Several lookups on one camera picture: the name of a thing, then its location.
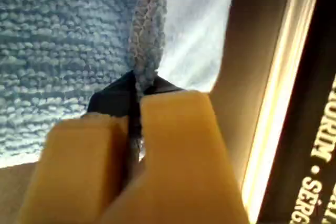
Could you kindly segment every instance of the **black surface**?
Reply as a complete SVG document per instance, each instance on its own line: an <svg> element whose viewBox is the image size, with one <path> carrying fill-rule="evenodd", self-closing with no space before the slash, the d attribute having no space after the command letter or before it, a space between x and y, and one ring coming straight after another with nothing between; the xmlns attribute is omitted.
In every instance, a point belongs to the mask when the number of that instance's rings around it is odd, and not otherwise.
<svg viewBox="0 0 336 224"><path fill-rule="evenodd" d="M289 223L303 178L323 184L310 216L321 223L336 183L336 153L329 163L310 157L324 107L336 74L336 15L334 0L318 0L302 55L298 76L264 197L260 223ZM310 171L319 165L317 175Z"/></svg>

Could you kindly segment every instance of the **microfiber towel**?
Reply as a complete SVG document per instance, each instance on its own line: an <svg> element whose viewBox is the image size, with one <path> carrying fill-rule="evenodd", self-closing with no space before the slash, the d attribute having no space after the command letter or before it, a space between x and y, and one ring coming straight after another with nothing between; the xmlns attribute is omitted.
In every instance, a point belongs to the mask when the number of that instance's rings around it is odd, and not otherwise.
<svg viewBox="0 0 336 224"><path fill-rule="evenodd" d="M36 161L56 122L130 70L140 94L155 70L210 91L230 2L0 0L0 167Z"/></svg>
<svg viewBox="0 0 336 224"><path fill-rule="evenodd" d="M0 167L35 161L55 122L163 50L165 0L0 0Z"/></svg>

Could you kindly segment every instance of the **terry cloth fabric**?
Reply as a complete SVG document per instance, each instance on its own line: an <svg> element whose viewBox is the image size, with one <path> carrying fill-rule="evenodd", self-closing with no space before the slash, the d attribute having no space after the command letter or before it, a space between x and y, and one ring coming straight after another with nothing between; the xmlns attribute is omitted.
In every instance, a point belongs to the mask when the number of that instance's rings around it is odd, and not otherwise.
<svg viewBox="0 0 336 224"><path fill-rule="evenodd" d="M158 68L165 0L0 0L0 167L38 158L55 122Z"/></svg>
<svg viewBox="0 0 336 224"><path fill-rule="evenodd" d="M0 0L0 167L36 161L55 122L130 70L139 92L159 64L174 85L209 91L230 1Z"/></svg>

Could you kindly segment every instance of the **blue towel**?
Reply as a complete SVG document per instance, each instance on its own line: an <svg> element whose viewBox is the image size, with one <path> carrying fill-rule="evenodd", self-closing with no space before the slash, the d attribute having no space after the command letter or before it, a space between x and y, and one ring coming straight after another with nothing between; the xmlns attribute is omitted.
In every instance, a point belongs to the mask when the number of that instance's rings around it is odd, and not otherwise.
<svg viewBox="0 0 336 224"><path fill-rule="evenodd" d="M230 3L0 0L0 167L36 161L57 121L131 69L140 93L158 66L176 86L210 91Z"/></svg>
<svg viewBox="0 0 336 224"><path fill-rule="evenodd" d="M0 0L0 167L35 161L57 121L129 70L139 92L150 85L165 12L165 0Z"/></svg>

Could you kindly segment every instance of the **beige surface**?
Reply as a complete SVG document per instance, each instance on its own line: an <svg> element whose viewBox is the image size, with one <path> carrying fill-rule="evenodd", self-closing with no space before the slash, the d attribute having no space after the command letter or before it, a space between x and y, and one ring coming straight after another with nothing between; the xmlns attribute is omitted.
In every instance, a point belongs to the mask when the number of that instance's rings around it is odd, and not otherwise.
<svg viewBox="0 0 336 224"><path fill-rule="evenodd" d="M0 223L12 224L21 206L35 164L0 169Z"/></svg>

